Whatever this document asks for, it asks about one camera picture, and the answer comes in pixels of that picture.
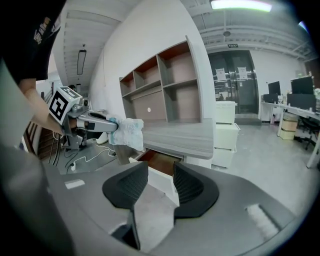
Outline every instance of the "office desk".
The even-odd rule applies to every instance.
[[[280,136],[280,131],[281,131],[282,122],[283,122],[283,119],[284,119],[285,110],[287,110],[289,113],[295,114],[295,115],[303,117],[303,118],[310,117],[310,118],[314,118],[314,119],[320,121],[320,115],[318,115],[318,114],[316,114],[316,113],[314,113],[312,111],[301,109],[301,108],[297,108],[297,107],[294,107],[294,106],[288,106],[288,105],[284,105],[284,104],[267,103],[267,102],[261,102],[261,106],[262,106],[262,108],[270,108],[270,110],[272,108],[277,108],[277,107],[283,109],[283,111],[281,111],[279,128],[278,128],[278,131],[277,131],[277,134],[276,134],[277,136]],[[310,156],[310,159],[309,159],[308,163],[306,164],[306,167],[310,168],[310,166],[314,162],[316,154],[317,154],[317,151],[319,149],[319,146],[320,146],[320,136],[318,136],[318,139],[316,141],[315,147],[313,149],[313,152],[312,152],[312,154]]]

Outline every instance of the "wooden railing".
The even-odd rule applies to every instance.
[[[52,91],[51,90],[47,93],[46,96],[45,96],[44,92],[41,93],[41,98],[47,104],[49,103],[51,97],[52,97]],[[37,124],[35,124],[34,122],[30,121],[28,126],[27,126],[27,128],[25,129],[24,134],[23,134],[23,138],[24,138],[24,142],[25,142],[27,151],[32,153],[32,154],[34,154],[34,155],[36,153],[35,153],[35,149],[33,147],[33,142],[34,142],[34,138],[35,138],[37,127],[38,127]]]

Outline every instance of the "computer monitor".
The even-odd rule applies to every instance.
[[[280,82],[272,82],[268,84],[269,87],[269,94],[278,94],[278,96],[281,95],[280,91]]]
[[[311,76],[291,80],[292,94],[314,94],[314,83]]]

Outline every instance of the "wooden shelf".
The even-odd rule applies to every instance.
[[[168,87],[179,87],[179,86],[189,86],[189,85],[194,85],[197,83],[197,79],[191,79],[191,80],[185,80],[185,81],[180,81],[180,82],[173,82],[167,85],[164,85],[163,88],[168,88]]]
[[[160,80],[157,80],[157,81],[145,84],[145,85],[139,87],[138,89],[135,89],[135,90],[123,95],[122,97],[124,98],[124,97],[127,97],[127,96],[133,96],[133,95],[142,93],[144,91],[147,91],[147,90],[149,90],[151,88],[154,88],[154,87],[157,87],[157,86],[160,86],[160,85],[161,85]]]

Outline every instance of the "white wall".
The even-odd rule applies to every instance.
[[[180,0],[143,0],[113,32],[90,81],[93,109],[105,108],[124,118],[119,78],[164,49],[185,41],[186,36],[193,45],[199,67],[202,116],[211,118],[215,97],[208,54],[196,25]]]
[[[290,80],[296,78],[297,73],[306,74],[304,63],[295,58],[280,53],[257,50],[250,50],[250,53],[256,72],[259,102],[261,101],[261,95],[269,93],[269,83],[279,81],[281,93],[285,95],[287,91],[291,91]],[[276,120],[279,119],[279,111],[275,109],[273,113],[276,114]],[[259,118],[262,121],[270,120],[267,112],[261,113],[261,106],[259,107]]]

